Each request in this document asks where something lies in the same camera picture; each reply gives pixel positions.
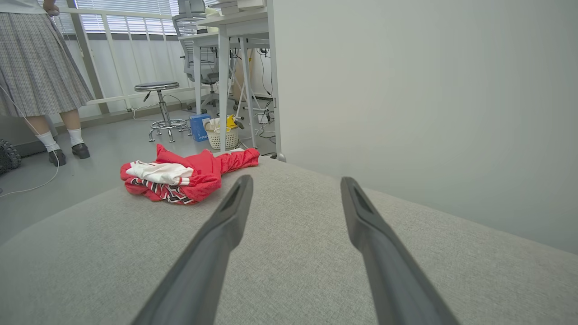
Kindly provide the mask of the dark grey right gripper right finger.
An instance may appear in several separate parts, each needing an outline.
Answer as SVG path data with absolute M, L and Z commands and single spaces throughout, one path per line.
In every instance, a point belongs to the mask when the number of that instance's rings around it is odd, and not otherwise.
M 340 188 L 349 239 L 363 255 L 378 325 L 460 325 L 359 183 L 343 177 Z

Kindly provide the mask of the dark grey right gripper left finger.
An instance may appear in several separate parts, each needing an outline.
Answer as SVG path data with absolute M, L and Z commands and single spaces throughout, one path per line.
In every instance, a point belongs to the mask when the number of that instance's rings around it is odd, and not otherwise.
M 252 194 L 250 175 L 233 183 L 132 325 L 213 325 L 229 256 L 243 238 Z

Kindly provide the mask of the red and white jersey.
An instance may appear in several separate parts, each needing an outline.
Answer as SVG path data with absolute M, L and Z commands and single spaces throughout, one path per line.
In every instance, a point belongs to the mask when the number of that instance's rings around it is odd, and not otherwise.
M 150 201 L 194 205 L 222 186 L 222 175 L 259 164 L 260 152 L 240 149 L 215 156 L 205 149 L 182 157 L 157 144 L 155 161 L 132 161 L 122 165 L 120 177 L 128 193 Z

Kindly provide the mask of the white woven laundry basket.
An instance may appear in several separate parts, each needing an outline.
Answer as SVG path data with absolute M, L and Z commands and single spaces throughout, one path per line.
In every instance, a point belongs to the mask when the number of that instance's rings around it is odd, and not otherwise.
M 226 128 L 221 129 L 217 120 L 210 120 L 205 124 L 205 130 L 208 134 L 209 144 L 214 150 L 221 150 L 222 138 L 224 136 L 225 146 L 224 150 L 234 149 L 239 146 L 239 130 L 240 127 L 233 131 L 226 132 Z

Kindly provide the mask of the blue cardboard box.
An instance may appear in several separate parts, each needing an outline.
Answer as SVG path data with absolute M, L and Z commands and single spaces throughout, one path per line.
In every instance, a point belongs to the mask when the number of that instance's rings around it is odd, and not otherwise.
M 210 119 L 211 116 L 206 113 L 190 116 L 189 123 L 194 141 L 203 142 L 208 140 L 205 124 L 208 123 Z

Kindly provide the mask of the white desk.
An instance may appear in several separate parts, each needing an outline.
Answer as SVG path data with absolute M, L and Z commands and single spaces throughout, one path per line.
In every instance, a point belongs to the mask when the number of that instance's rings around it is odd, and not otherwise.
M 194 35 L 178 36 L 177 39 L 184 50 L 185 67 L 184 72 L 193 82 L 196 92 L 196 113 L 206 113 L 204 105 L 212 103 L 217 106 L 219 96 L 215 93 L 213 86 L 219 81 L 219 33 L 207 32 Z M 228 94 L 233 84 L 240 87 L 242 95 L 239 100 L 234 100 L 239 106 L 243 102 L 245 82 L 240 84 L 235 77 L 237 61 L 242 60 L 238 56 L 241 38 L 232 37 L 230 39 L 230 60 L 229 60 L 229 78 Z M 269 49 L 268 33 L 251 34 L 244 41 L 246 49 Z M 201 96 L 200 89 L 202 85 L 210 86 L 210 94 Z
M 253 120 L 253 91 L 249 68 L 249 49 L 266 49 L 269 45 L 269 18 L 266 6 L 241 11 L 226 16 L 214 16 L 201 20 L 199 26 L 217 28 L 217 50 L 219 65 L 219 118 L 220 127 L 225 128 L 229 91 L 235 78 L 235 63 L 231 63 L 231 54 L 240 50 L 243 71 L 242 89 L 248 105 L 248 125 L 250 128 L 250 148 L 257 148 Z

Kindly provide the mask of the round chrome stool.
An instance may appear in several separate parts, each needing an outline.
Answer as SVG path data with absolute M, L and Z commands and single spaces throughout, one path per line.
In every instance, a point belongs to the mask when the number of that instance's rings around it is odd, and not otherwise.
M 168 111 L 167 103 L 164 100 L 163 91 L 174 90 L 180 87 L 180 84 L 175 81 L 169 82 L 151 82 L 142 83 L 134 86 L 134 91 L 145 92 L 145 100 L 150 97 L 151 93 L 156 93 L 158 96 L 158 106 L 161 112 L 162 119 L 154 120 L 150 124 L 150 131 L 148 133 L 149 142 L 154 142 L 154 135 L 162 135 L 166 131 L 169 137 L 169 142 L 175 142 L 172 131 L 187 132 L 188 136 L 192 136 L 192 130 L 184 119 L 172 119 Z

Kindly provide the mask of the white partition panel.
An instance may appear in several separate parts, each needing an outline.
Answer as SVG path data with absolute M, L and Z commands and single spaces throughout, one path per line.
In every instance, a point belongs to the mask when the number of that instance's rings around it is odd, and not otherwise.
M 268 0 L 288 163 L 578 255 L 578 0 Z

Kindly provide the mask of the grey mesh office chair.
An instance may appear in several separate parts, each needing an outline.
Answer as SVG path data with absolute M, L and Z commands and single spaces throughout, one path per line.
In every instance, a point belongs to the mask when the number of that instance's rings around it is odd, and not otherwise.
M 206 105 L 216 107 L 218 96 L 214 86 L 218 82 L 218 58 L 215 46 L 194 46 L 193 36 L 198 35 L 198 21 L 208 15 L 204 0 L 177 0 L 178 13 L 172 17 L 172 23 L 184 51 L 184 72 L 193 82 L 196 91 L 195 107 L 188 103 L 195 114 L 207 113 Z

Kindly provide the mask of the black rubber tyre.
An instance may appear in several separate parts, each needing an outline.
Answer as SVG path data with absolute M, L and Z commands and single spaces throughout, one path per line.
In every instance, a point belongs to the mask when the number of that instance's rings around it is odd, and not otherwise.
M 0 175 L 21 166 L 22 157 L 8 141 L 0 139 Z

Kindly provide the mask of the white window blinds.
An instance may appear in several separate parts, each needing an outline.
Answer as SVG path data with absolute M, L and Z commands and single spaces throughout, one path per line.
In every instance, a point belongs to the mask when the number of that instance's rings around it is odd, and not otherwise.
M 58 8 L 97 9 L 112 12 L 151 13 L 155 15 L 176 16 L 179 13 L 177 0 L 56 0 Z M 72 16 L 61 13 L 53 20 L 60 31 L 74 33 Z M 99 14 L 81 14 L 80 21 L 87 33 L 105 33 L 103 17 Z M 108 16 L 111 33 L 136 33 L 176 35 L 172 21 L 136 16 Z

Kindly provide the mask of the white box stack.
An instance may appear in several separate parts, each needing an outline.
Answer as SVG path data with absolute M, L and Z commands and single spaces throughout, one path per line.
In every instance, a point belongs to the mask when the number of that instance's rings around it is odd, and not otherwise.
M 223 16 L 227 16 L 264 8 L 267 2 L 268 0 L 218 0 L 216 4 L 209 5 L 209 8 L 219 9 Z

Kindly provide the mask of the person in grey plaid skirt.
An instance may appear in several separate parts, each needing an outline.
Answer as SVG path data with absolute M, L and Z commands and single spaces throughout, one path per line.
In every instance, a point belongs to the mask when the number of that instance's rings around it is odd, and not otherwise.
M 0 115 L 25 119 L 56 167 L 66 157 L 52 136 L 49 115 L 61 117 L 72 154 L 87 159 L 79 109 L 93 100 L 52 21 L 59 13 L 56 0 L 0 0 Z

